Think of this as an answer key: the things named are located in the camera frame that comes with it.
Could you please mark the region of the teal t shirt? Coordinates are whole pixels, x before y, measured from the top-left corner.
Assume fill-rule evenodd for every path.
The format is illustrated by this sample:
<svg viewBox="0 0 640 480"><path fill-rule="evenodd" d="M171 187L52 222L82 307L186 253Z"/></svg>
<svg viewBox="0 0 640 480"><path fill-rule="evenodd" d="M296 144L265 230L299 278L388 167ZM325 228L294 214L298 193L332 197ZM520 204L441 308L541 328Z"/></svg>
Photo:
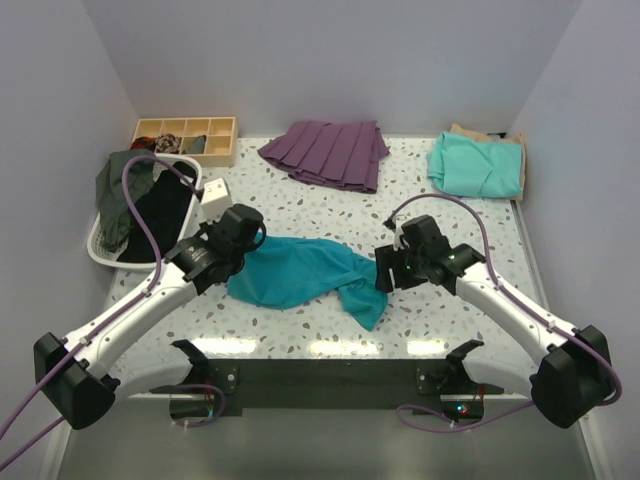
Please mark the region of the teal t shirt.
<svg viewBox="0 0 640 480"><path fill-rule="evenodd" d="M376 288L376 264L349 247L326 239L268 236L245 256L242 270L227 282L232 298L285 310L335 291L342 308L371 331L388 305Z"/></svg>

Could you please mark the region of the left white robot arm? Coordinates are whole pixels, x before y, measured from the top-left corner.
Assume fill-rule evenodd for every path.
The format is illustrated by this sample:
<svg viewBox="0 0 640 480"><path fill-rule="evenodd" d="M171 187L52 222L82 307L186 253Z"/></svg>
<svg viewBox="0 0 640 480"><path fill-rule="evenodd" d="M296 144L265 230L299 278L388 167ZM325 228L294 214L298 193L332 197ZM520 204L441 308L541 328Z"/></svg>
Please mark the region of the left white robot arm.
<svg viewBox="0 0 640 480"><path fill-rule="evenodd" d="M235 204L220 220L167 252L135 289L83 327L59 338L47 333L33 347L35 380L75 430L102 418L119 397L160 386L200 390L207 368L193 358L162 359L139 373L110 375L120 357L160 320L241 271L247 253L266 239L263 215Z"/></svg>

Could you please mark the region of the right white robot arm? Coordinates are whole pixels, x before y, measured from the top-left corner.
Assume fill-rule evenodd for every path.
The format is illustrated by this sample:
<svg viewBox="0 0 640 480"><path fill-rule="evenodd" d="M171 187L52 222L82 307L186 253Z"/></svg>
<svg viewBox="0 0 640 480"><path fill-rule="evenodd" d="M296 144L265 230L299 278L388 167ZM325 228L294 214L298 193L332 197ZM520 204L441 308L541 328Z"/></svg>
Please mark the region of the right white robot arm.
<svg viewBox="0 0 640 480"><path fill-rule="evenodd" d="M450 245L436 220L423 215L397 227L392 244L375 251L376 287L390 293L422 284L444 288L479 309L526 352L532 373L481 357L469 340L445 358L445 379L459 393L488 384L528 397L552 424L566 429L615 392L605 335L551 314L498 275L468 244Z"/></svg>

